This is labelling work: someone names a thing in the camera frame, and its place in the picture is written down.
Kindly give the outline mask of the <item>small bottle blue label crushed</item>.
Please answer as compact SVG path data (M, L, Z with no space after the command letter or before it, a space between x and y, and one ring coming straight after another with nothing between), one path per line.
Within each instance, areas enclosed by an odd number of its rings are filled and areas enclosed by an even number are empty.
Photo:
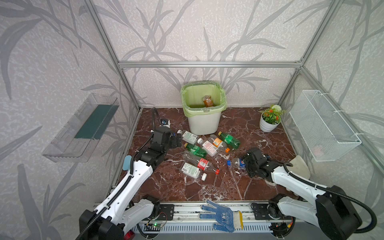
M231 160L227 160L227 166L231 168L236 168L236 169L245 169L246 164L240 158L233 158Z

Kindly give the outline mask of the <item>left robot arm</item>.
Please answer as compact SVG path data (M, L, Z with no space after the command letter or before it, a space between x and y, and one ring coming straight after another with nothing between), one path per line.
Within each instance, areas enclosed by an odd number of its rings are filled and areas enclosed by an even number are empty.
M153 130L151 136L134 154L130 171L93 211L79 218L78 240L122 240L139 222L154 214L156 201L151 198L129 204L143 183L165 160L167 151L182 145L182 135L169 127Z

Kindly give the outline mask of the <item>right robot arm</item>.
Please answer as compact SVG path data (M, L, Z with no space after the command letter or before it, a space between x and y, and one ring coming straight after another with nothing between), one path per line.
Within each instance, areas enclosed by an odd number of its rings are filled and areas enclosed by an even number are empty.
M366 204L347 196L338 186L322 186L294 173L307 166L300 156L288 163L279 163L258 148L249 149L241 158L250 178L260 177L287 188L298 196L294 199L278 194L267 204L252 204L256 219L297 219L318 227L331 240L346 240L352 234L372 231L377 216Z

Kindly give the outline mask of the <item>white trash bin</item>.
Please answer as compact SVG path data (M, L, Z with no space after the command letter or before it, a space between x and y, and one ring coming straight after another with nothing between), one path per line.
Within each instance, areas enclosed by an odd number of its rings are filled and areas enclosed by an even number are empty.
M188 118L191 132L195 135L209 135L215 133L218 130L222 112Z

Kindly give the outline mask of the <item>green plastic bin liner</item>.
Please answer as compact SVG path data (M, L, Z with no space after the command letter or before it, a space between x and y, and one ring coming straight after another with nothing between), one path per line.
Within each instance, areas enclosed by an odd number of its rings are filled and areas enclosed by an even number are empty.
M203 97L210 96L214 104L207 108ZM181 88L184 114L187 118L220 113L227 109L226 91L215 81L191 82Z

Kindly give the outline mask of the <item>green bottle yellow cap right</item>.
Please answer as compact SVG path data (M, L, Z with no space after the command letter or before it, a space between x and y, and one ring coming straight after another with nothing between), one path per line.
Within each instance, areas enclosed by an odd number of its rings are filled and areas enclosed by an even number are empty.
M219 132L219 138L225 142L231 149L237 150L241 142L228 133Z

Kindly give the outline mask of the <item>green bottle middle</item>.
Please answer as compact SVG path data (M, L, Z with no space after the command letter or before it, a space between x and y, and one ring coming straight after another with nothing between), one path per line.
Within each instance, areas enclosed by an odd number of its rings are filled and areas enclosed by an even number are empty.
M193 145L189 143L185 143L185 148L193 155L198 156L200 158L206 158L207 152L200 148L198 145Z

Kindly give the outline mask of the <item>potted plant white pot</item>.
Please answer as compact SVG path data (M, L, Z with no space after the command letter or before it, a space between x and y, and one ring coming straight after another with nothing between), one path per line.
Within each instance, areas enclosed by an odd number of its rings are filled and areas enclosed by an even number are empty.
M260 129L266 133L272 132L281 123L284 112L280 105L272 105L260 111Z

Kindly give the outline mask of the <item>clear bottle green label lower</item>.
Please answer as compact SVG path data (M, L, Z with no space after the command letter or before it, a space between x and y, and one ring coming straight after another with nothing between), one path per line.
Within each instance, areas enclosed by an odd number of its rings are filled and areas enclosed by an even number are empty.
M183 174L191 177L191 178L194 178L194 179L202 179L202 181L205 181L206 178L207 178L207 174L202 172L199 168L191 165L191 164L188 164L188 163L184 163L184 165L182 166L181 168L181 171Z

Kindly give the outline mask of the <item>light blue spatula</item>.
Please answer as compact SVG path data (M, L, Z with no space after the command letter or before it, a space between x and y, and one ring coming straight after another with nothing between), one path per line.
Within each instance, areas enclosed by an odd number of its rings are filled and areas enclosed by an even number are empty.
M129 171L131 169L131 161L132 161L131 155L125 156L124 162L123 162L123 167L122 167L123 171Z

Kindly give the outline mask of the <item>clear bottle orange label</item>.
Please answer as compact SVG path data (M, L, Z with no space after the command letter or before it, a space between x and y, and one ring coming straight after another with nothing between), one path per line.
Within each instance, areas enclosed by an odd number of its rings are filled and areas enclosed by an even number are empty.
M216 135L210 135L209 141L218 149L218 152L227 154L230 151L228 145Z

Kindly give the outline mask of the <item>clear bottle pink label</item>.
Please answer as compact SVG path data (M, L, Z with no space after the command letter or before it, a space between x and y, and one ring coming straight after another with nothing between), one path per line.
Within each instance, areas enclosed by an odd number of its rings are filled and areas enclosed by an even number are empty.
M218 148L215 147L209 140L199 138L197 140L197 143L200 144L203 150L205 150L207 154L211 157L215 156L218 153Z

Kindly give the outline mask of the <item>blue dotted work glove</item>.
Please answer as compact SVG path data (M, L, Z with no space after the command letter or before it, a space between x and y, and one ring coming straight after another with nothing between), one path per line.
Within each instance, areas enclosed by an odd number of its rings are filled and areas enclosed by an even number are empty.
M204 213L199 213L200 220L215 220L213 229L217 232L233 233L235 230L244 228L243 216L240 211L232 211L230 208L206 200L206 203L201 205L201 210Z

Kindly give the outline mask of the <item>green circuit board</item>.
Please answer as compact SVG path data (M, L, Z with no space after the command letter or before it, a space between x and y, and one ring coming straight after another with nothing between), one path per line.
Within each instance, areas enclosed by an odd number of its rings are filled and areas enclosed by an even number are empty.
M167 222L149 222L145 224L145 230L149 232L159 232Z

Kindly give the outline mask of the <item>clear acrylic wall shelf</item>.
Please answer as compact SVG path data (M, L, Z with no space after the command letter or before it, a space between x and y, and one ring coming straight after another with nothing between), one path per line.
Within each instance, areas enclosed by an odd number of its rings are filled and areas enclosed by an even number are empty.
M89 94L42 155L54 163L86 163L120 104L117 97Z

